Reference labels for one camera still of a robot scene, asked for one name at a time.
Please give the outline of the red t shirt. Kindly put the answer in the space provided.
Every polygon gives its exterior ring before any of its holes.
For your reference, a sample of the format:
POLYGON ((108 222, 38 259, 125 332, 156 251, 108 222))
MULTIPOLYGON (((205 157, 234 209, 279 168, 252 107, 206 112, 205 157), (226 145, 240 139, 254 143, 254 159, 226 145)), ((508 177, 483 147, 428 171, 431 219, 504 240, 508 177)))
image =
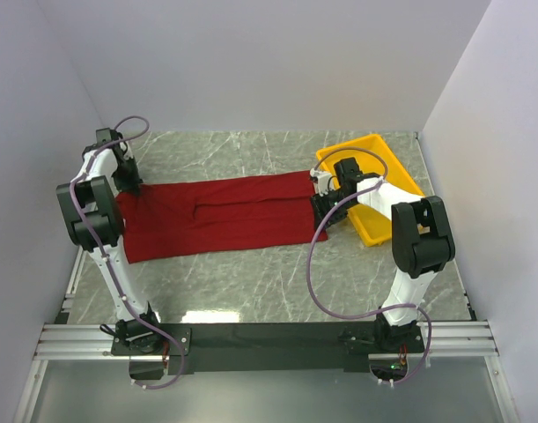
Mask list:
POLYGON ((143 184, 116 198, 130 263, 308 243, 316 229, 308 171, 143 184))

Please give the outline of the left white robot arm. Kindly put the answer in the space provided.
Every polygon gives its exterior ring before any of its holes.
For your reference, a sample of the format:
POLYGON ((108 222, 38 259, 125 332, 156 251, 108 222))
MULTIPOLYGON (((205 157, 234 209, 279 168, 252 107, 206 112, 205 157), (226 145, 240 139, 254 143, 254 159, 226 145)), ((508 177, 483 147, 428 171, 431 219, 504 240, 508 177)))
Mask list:
POLYGON ((78 174, 55 191, 70 239, 96 263, 114 301, 117 323, 100 329, 115 346, 135 355, 159 353, 165 346, 158 317, 130 272, 123 245, 126 227, 115 199, 116 193, 139 195, 142 183, 121 132, 104 128, 84 149, 78 174))

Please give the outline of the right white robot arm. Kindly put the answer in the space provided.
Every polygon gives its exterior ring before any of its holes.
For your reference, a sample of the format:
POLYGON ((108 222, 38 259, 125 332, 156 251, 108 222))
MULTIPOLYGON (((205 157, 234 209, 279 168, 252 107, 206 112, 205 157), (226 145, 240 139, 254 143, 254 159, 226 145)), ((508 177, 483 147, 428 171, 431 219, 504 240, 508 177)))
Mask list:
POLYGON ((350 157, 335 163, 335 172, 313 168, 310 198, 314 215, 313 249, 321 233, 367 206, 391 223, 391 251, 396 265, 387 299, 374 314, 374 344, 392 352, 407 342, 416 327, 418 307, 438 273, 453 261, 455 245, 443 200, 412 194, 386 181, 384 174, 364 173, 350 157))

